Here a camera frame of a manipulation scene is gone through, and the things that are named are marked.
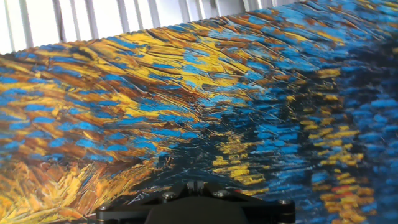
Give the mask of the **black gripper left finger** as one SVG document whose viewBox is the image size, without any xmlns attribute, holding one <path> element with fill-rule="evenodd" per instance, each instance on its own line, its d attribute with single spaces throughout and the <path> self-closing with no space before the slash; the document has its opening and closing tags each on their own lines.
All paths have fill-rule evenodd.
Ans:
<svg viewBox="0 0 398 224">
<path fill-rule="evenodd" d="M 157 192 L 155 195 L 130 203 L 128 205 L 102 205 L 96 209 L 97 223 L 116 223 L 121 220 L 143 220 L 150 211 L 158 205 L 192 196 L 196 191 L 196 182 L 176 183 L 168 190 Z"/>
</svg>

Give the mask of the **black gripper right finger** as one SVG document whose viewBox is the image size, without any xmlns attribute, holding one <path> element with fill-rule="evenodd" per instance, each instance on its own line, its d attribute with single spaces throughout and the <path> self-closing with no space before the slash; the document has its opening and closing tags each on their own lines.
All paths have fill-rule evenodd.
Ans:
<svg viewBox="0 0 398 224">
<path fill-rule="evenodd" d="M 203 181 L 196 182 L 196 194 L 238 208 L 240 214 L 232 208 L 222 208 L 221 211 L 227 212 L 227 216 L 245 218 L 248 223 L 295 223 L 295 202 L 289 198 L 266 201 L 226 189 L 220 184 Z"/>
</svg>

